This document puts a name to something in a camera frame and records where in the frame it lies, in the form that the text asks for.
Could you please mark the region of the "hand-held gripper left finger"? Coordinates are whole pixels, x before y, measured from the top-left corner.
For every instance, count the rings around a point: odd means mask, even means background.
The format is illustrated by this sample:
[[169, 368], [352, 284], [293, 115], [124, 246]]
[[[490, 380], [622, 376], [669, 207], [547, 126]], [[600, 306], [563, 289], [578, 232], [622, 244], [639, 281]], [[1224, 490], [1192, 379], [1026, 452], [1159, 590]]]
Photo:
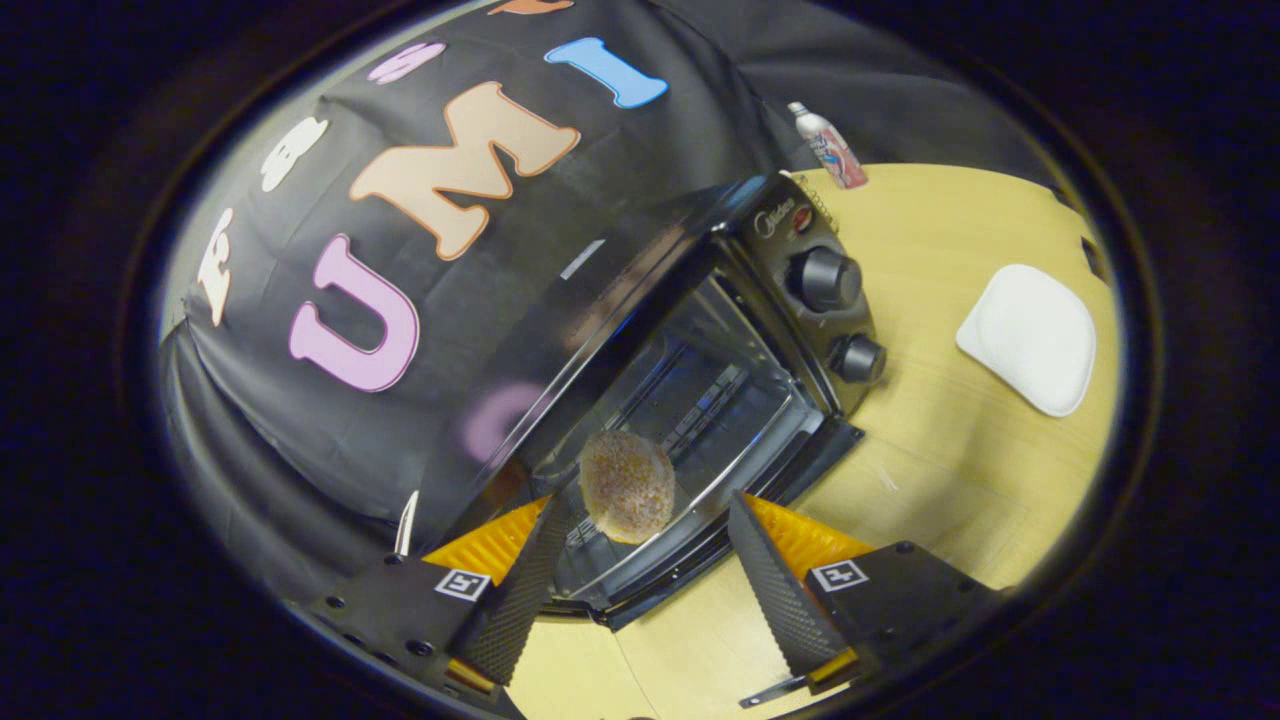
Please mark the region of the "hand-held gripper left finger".
[[570, 506], [548, 495], [419, 557], [417, 505], [407, 498], [389, 553], [291, 611], [415, 685], [498, 701], [550, 597]]

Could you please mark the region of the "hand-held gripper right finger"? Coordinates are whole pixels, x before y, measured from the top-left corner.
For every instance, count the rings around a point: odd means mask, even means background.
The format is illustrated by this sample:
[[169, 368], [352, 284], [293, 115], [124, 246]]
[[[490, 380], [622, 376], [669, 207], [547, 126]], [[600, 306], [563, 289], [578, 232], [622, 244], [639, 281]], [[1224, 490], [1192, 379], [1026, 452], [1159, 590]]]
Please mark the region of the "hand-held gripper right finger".
[[813, 693], [902, 673], [1004, 600], [922, 544], [873, 547], [755, 495], [732, 497], [727, 529], [790, 673]]

